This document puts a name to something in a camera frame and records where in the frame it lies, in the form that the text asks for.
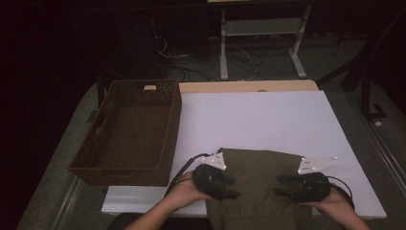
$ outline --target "forearm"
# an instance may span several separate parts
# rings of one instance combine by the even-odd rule
[[[170,214],[175,210],[164,198],[153,206],[144,215],[128,225],[125,230],[157,230],[162,227]]]
[[[352,208],[337,210],[324,210],[324,213],[343,226],[346,230],[370,230],[370,227],[362,220]]]

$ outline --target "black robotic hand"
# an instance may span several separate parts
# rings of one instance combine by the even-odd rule
[[[192,172],[192,180],[196,188],[215,199],[237,198],[238,192],[227,190],[226,185],[233,184],[235,179],[223,174],[222,170],[209,165],[199,165]]]
[[[275,188],[274,193],[277,196],[288,196],[294,202],[318,202],[325,199],[330,193],[330,188],[333,187],[340,192],[351,207],[355,209],[352,197],[342,188],[331,184],[328,178],[321,172],[280,175],[278,176],[278,181],[288,188]]]

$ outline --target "gray carpet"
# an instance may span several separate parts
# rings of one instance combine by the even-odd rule
[[[350,60],[363,44],[363,41],[354,40],[343,41],[337,45],[336,39],[337,37],[332,35],[313,37],[303,42],[299,56],[309,79],[317,80]],[[286,47],[291,43],[292,40],[273,37],[270,40],[270,45],[263,46],[260,44],[256,47],[249,46],[250,42],[245,42],[245,45],[238,46],[247,51],[258,65],[257,74],[253,81],[296,79],[290,57],[285,52]],[[228,50],[228,55],[235,57],[228,63],[230,80],[240,81],[251,78],[254,74],[254,68],[247,56],[236,48],[229,48]],[[260,58],[255,58],[262,54],[263,50],[267,50],[267,52]],[[206,81],[207,78],[219,80],[217,59],[218,53],[213,52],[210,58],[206,59],[192,57],[176,60],[175,63],[179,66],[195,71],[207,71],[196,73],[171,68],[169,69],[169,78],[184,81]],[[385,92],[378,85],[374,85],[372,101],[380,104],[389,117],[376,120],[382,123],[383,126],[380,127],[373,127],[373,124],[366,123],[365,118],[359,113],[359,90],[345,93],[339,87],[344,76],[345,74],[322,85],[321,89],[327,93],[328,100],[356,157],[388,214],[387,218],[369,220],[368,224],[372,229],[406,229],[405,195],[398,188],[391,172],[382,160],[380,148],[373,140],[370,132],[373,128],[382,136],[399,165],[405,169],[405,116],[388,99]],[[71,123],[67,128],[67,133],[65,133],[66,138],[71,142],[59,144],[54,156],[55,159],[53,159],[52,165],[41,181],[42,186],[38,187],[37,193],[33,196],[33,200],[20,222],[19,229],[52,229],[54,226],[59,209],[64,204],[63,197],[73,180],[72,175],[65,169],[73,154],[78,150],[79,143],[84,138],[83,133],[89,128],[87,119],[97,106],[96,95],[96,88],[93,87],[84,96],[76,113],[80,119]],[[79,187],[80,189],[77,190],[78,197],[71,202],[70,207],[73,208],[68,213],[67,220],[59,225],[63,229],[106,229],[113,217],[101,213],[105,190],[101,187],[88,186],[85,183],[79,183]],[[328,218],[319,217],[314,219],[313,229],[340,229],[340,227]]]

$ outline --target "hand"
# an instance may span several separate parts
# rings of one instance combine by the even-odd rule
[[[213,199],[209,195],[197,190],[192,181],[192,173],[183,174],[164,200],[173,208],[173,211],[189,206],[199,199]]]
[[[317,208],[347,230],[368,230],[368,225],[355,213],[342,194],[331,187],[330,194],[320,202],[301,203]]]

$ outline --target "metal frame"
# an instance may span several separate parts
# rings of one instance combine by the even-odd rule
[[[290,58],[295,66],[296,72],[300,79],[306,78],[305,69],[302,66],[298,57],[299,47],[301,46],[302,39],[305,33],[305,26],[310,14],[311,6],[304,8],[304,14],[302,18],[298,20],[299,27],[297,29],[286,29],[285,24],[291,24],[296,22],[296,18],[284,18],[284,19],[267,19],[267,20],[244,20],[244,21],[230,21],[229,26],[226,21],[226,11],[221,12],[221,51],[220,51],[220,76],[223,81],[228,80],[227,70],[227,58],[225,52],[226,36],[232,35],[281,35],[281,34],[295,34],[296,41],[292,48],[288,49]],[[253,30],[250,25],[259,25],[257,30]]]
[[[369,119],[365,117],[365,114],[358,109],[358,101],[353,95],[347,95],[347,98],[350,102],[350,106],[356,112],[356,117],[358,120],[365,126],[368,130],[370,136],[373,139],[373,142],[376,144],[376,148],[382,158],[383,163],[397,184],[398,188],[402,194],[406,197],[406,172],[402,170],[402,167],[399,165],[388,145],[383,140],[382,136],[376,130],[374,124],[372,124]]]
[[[83,186],[83,181],[77,176],[74,177],[71,187],[63,198],[62,205],[57,213],[56,219],[51,229],[64,229],[65,224],[70,217],[75,203],[78,199],[79,193]]]

